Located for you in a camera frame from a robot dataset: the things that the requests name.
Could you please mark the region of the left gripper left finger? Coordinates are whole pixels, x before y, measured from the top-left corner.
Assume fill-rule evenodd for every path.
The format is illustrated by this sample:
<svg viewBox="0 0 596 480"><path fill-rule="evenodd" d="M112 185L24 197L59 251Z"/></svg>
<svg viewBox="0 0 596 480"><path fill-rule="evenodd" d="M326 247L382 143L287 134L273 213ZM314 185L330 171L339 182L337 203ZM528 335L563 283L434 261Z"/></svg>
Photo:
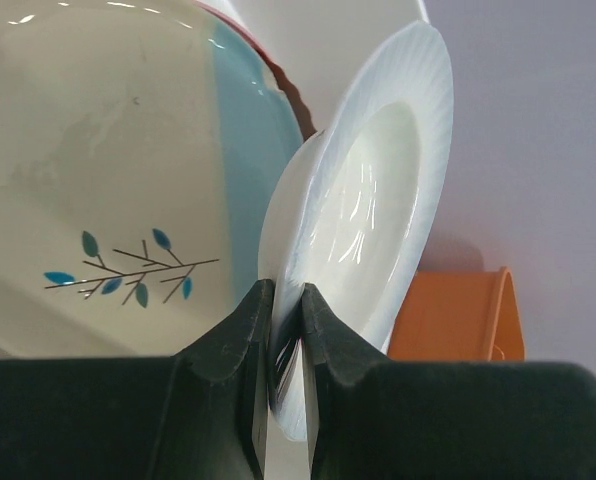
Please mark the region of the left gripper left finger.
<svg viewBox="0 0 596 480"><path fill-rule="evenodd" d="M274 298L172 356L0 360L0 479L260 479Z"/></svg>

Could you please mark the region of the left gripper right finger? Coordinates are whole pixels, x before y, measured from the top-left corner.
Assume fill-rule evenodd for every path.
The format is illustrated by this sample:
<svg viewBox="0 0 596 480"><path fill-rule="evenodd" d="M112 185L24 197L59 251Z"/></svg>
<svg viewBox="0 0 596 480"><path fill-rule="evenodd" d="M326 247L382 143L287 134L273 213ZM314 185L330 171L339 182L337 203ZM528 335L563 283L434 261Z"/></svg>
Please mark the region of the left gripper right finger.
<svg viewBox="0 0 596 480"><path fill-rule="evenodd" d="M596 479L596 376L558 362L396 362L301 301L315 479Z"/></svg>

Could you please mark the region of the white fluted deep plate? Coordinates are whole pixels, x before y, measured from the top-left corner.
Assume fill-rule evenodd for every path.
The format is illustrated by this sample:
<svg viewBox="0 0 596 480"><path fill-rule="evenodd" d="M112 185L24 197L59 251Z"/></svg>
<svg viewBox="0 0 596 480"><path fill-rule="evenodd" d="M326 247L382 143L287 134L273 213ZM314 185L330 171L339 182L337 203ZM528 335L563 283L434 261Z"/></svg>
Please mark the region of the white fluted deep plate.
<svg viewBox="0 0 596 480"><path fill-rule="evenodd" d="M314 285L333 313L385 351L440 200L452 140L453 74L441 33L417 20L357 72L331 123L294 154L272 195L258 274L274 284L270 407L307 438L299 303Z"/></svg>

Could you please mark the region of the cream and blue plate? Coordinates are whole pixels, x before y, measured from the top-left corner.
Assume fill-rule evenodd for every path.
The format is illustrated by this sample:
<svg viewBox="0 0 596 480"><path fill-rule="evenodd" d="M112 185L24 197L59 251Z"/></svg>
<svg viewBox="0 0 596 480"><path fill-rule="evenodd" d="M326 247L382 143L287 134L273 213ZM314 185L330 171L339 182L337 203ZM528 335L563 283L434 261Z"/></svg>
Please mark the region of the cream and blue plate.
<svg viewBox="0 0 596 480"><path fill-rule="evenodd" d="M256 281L303 140L197 1L0 1L0 359L198 339Z"/></svg>

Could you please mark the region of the red-brown scalloped plate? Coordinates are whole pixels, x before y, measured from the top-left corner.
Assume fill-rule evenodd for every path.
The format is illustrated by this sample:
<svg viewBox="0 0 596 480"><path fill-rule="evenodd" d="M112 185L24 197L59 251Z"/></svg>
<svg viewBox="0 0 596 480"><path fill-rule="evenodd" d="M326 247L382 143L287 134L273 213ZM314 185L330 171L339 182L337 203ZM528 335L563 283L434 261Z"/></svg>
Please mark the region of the red-brown scalloped plate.
<svg viewBox="0 0 596 480"><path fill-rule="evenodd" d="M240 14L236 11L231 2L202 0L198 1L198 4L238 32L245 39L245 41L261 56L267 67L271 70L279 89L284 93L285 97L289 101L289 104L291 105L293 113L297 119L303 139L307 140L309 137L315 134L316 128L313 124L311 112L303 101L299 89L288 78L282 67L269 56L262 44L245 26Z"/></svg>

